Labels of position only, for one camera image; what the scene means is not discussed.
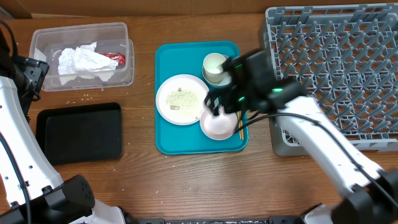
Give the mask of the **small pink bowl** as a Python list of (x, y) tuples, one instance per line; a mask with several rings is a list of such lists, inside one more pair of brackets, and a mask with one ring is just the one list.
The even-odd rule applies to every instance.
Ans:
[(230, 138), (234, 134), (237, 124), (236, 114), (225, 113), (223, 107), (219, 109), (218, 116), (215, 116), (210, 109), (205, 109), (200, 118), (200, 127), (203, 133), (217, 141)]

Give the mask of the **white napkin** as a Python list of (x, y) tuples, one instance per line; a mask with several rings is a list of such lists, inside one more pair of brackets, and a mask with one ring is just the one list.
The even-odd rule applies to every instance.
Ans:
[(62, 51), (58, 58), (58, 74), (62, 85), (74, 80), (77, 74), (84, 79), (99, 77), (103, 82), (108, 81), (113, 76), (113, 73), (109, 72), (98, 75), (82, 75), (82, 73), (88, 72), (115, 70), (119, 65), (117, 60), (95, 52), (96, 47), (97, 42), (93, 42), (90, 45), (81, 45), (76, 49), (66, 48)]

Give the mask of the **red snack wrapper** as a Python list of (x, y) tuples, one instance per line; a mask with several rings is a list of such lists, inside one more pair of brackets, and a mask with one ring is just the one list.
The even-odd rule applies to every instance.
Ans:
[(102, 55), (115, 60), (118, 62), (120, 65), (125, 65), (126, 64), (126, 56), (121, 54), (121, 53), (101, 53)]

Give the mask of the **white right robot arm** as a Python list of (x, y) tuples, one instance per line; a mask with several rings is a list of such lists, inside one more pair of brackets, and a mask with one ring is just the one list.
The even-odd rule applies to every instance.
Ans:
[(394, 223), (397, 221), (397, 171), (385, 171), (357, 150), (293, 78), (277, 79), (268, 49), (239, 57), (208, 57), (203, 62), (215, 80), (230, 76), (230, 84), (210, 91), (205, 106), (213, 115), (252, 111), (252, 124), (272, 118), (298, 139), (326, 172), (342, 201), (316, 205), (295, 223)]

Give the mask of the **cream cup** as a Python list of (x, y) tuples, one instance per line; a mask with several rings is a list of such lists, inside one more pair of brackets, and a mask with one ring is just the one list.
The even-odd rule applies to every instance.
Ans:
[(219, 53), (210, 53), (203, 60), (203, 73), (205, 78), (212, 83), (220, 82), (223, 78), (222, 64), (226, 57)]

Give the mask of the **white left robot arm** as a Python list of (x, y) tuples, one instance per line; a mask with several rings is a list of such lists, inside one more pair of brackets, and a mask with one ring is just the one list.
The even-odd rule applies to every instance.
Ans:
[(95, 199), (82, 175), (63, 180), (44, 156), (28, 111), (48, 70), (1, 37), (1, 178), (11, 206), (1, 223), (134, 223), (123, 208)]

